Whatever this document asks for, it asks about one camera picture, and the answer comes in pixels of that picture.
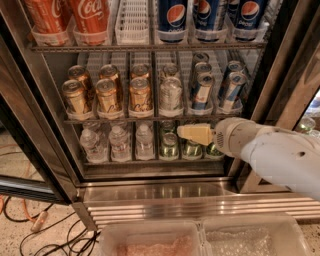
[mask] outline soda can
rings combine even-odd
[[[192,109],[206,109],[208,99],[211,93],[211,88],[215,83],[214,76],[209,73],[200,74],[197,78],[195,87],[195,96],[192,99]]]
[[[69,20],[65,19],[62,5],[64,0],[24,0],[34,21],[35,27],[41,34],[56,34],[66,30]],[[50,46],[61,46],[66,42],[59,35],[50,42]]]
[[[160,84],[168,77],[176,77],[180,79],[179,67],[174,63],[166,64],[160,70]]]
[[[237,16],[239,2],[240,0],[229,0],[227,13],[233,24]]]
[[[264,14],[268,0],[240,0],[239,9],[234,21],[237,29],[252,30],[257,29]],[[247,36],[237,36],[238,41],[252,41],[255,34]]]
[[[176,77],[166,78],[160,84],[160,109],[176,110],[182,108],[182,84]]]
[[[83,34],[105,32],[109,20],[108,0],[69,0],[77,28]],[[105,40],[86,39],[88,45],[100,45]]]
[[[194,68],[194,73],[191,78],[191,88],[190,88],[190,99],[192,100],[195,97],[195,88],[197,84],[197,78],[200,74],[211,73],[212,66],[207,62],[199,62]]]
[[[87,91],[79,81],[68,80],[64,82],[62,93],[72,113],[86,114],[91,111]]]
[[[121,102],[118,101],[119,91],[115,82],[104,78],[96,84],[96,93],[101,112],[114,113],[122,110]]]
[[[168,43],[177,43],[182,39],[170,33],[181,32],[186,29],[188,0],[161,0],[158,1],[158,30],[165,32],[160,40]]]
[[[152,93],[147,78],[136,77],[131,80],[130,86],[130,108],[136,112],[152,110]]]
[[[229,61],[227,68],[223,74],[222,83],[220,85],[220,89],[218,92],[218,99],[221,100],[222,95],[224,94],[224,89],[226,87],[226,84],[228,83],[228,77],[231,72],[241,72],[245,73],[245,65],[237,60]]]
[[[227,8],[228,0],[199,0],[196,29],[204,31],[221,30]]]
[[[122,104],[123,101],[123,89],[120,77],[120,71],[115,65],[107,64],[102,66],[99,72],[99,78],[109,78],[114,81],[117,87],[117,101],[119,104]]]
[[[94,87],[92,85],[90,73],[86,68],[80,65],[72,66],[68,70],[68,77],[71,80],[72,79],[78,80],[83,85],[83,87],[87,90],[89,101],[93,100],[95,95]]]
[[[241,90],[247,83],[247,76],[241,72],[231,72],[227,81],[219,107],[224,111],[231,111],[234,103],[239,98]]]

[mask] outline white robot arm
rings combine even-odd
[[[216,125],[213,141],[219,151],[249,163],[266,181],[320,201],[320,139],[227,118]]]

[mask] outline blue can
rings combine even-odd
[[[196,29],[203,31],[221,30],[227,13],[228,0],[200,0]]]
[[[158,0],[158,29],[162,32],[181,32],[186,29],[188,0]],[[182,39],[161,38],[170,43]]]
[[[238,12],[234,21],[237,29],[257,29],[264,14],[268,0],[240,0]],[[237,37],[238,41],[252,41],[255,37]]]

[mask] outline plastic bottle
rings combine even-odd
[[[106,161],[104,147],[100,143],[99,135],[89,129],[84,129],[81,133],[80,144],[87,154],[87,160],[92,163]]]
[[[154,158],[153,133],[144,123],[136,131],[136,156],[141,160]]]
[[[123,162],[131,159],[129,135],[126,130],[116,125],[109,134],[111,156],[114,161]]]

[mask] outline can lid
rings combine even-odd
[[[117,72],[118,72],[118,68],[115,65],[107,64],[107,65],[102,66],[99,74],[101,76],[109,77],[109,76],[113,76],[113,75],[117,74]]]
[[[65,95],[74,94],[75,92],[81,93],[85,88],[78,80],[68,80],[62,85],[62,92]]]
[[[116,88],[116,85],[113,80],[109,78],[101,79],[96,84],[96,89],[99,92],[108,92]]]
[[[130,84],[134,89],[144,89],[149,86],[148,79],[144,77],[133,78]]]
[[[69,78],[77,78],[86,73],[86,69],[80,65],[75,65],[69,68],[68,76]]]

